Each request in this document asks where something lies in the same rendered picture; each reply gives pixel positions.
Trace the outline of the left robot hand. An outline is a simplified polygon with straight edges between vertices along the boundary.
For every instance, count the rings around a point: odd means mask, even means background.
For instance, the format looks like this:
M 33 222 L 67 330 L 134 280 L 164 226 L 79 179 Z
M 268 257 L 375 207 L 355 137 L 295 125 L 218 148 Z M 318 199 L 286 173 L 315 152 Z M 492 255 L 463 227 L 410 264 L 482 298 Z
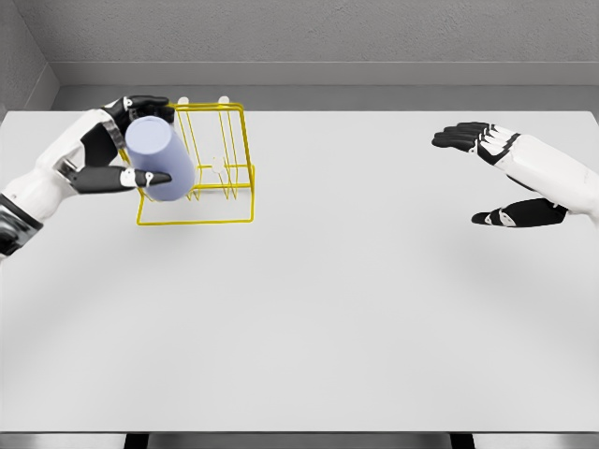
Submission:
M 115 166 L 125 148 L 125 132 L 137 119 L 174 122 L 174 108 L 164 96 L 123 96 L 76 120 L 37 159 L 39 167 L 59 175 L 82 195 L 117 193 L 171 181 L 169 174 Z

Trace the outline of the lavender cup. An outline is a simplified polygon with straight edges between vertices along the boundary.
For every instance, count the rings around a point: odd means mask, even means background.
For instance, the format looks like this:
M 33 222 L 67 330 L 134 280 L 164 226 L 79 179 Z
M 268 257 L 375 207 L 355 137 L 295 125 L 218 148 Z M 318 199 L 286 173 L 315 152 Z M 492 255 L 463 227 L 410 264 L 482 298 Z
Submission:
M 151 185 L 148 196 L 174 201 L 185 196 L 195 182 L 195 166 L 174 127 L 165 120 L 146 116 L 132 122 L 125 133 L 129 159 L 134 168 L 167 173 L 170 182 Z

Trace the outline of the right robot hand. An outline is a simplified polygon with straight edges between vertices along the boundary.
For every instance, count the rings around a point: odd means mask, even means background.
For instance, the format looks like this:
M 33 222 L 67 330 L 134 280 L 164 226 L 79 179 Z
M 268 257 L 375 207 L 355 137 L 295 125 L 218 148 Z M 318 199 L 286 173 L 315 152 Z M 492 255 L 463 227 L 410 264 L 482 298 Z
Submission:
M 474 153 L 540 195 L 481 211 L 472 217 L 474 224 L 530 228 L 557 225 L 575 214 L 588 216 L 599 229 L 599 174 L 540 139 L 495 123 L 468 122 L 435 133 L 431 144 Z

